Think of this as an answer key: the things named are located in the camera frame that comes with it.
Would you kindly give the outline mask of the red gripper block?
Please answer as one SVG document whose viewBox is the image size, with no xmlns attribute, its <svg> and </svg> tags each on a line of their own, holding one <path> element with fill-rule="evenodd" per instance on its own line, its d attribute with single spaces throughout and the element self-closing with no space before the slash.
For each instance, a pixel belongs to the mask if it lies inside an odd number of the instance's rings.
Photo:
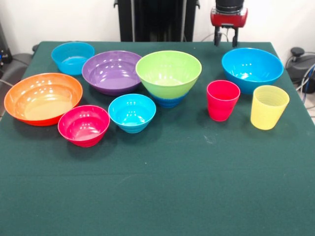
<svg viewBox="0 0 315 236">
<path fill-rule="evenodd" d="M 234 29 L 234 36 L 232 39 L 232 47 L 238 46 L 238 28 L 243 28 L 248 16 L 248 9 L 242 8 L 240 11 L 235 13 L 223 13 L 219 12 L 215 7 L 212 8 L 210 19 L 212 25 L 215 27 L 214 33 L 214 45 L 219 46 L 221 42 L 220 27 Z"/>
</svg>

